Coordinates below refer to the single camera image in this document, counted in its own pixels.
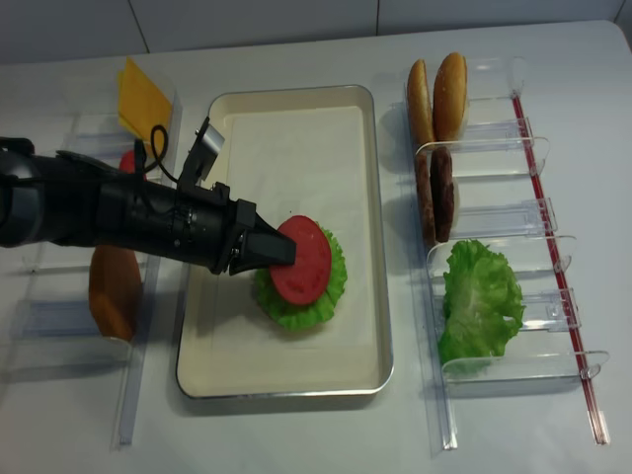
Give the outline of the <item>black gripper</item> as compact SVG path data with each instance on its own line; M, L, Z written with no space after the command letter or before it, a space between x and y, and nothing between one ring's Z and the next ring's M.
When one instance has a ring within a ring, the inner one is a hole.
M295 262L295 242L279 234L259 214L255 216L253 203L231 199L225 184L217 182L204 189L179 182L174 205L176 260L203 266L215 275L227 270L237 275ZM253 226L254 231L245 232Z

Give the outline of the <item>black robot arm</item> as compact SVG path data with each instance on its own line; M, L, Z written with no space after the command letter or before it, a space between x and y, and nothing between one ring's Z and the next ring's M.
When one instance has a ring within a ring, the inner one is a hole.
M221 183L199 185L215 153L201 140L177 185L149 182L68 151L35 154L24 138L1 141L1 245L112 245L232 275L294 263L296 245L230 198Z

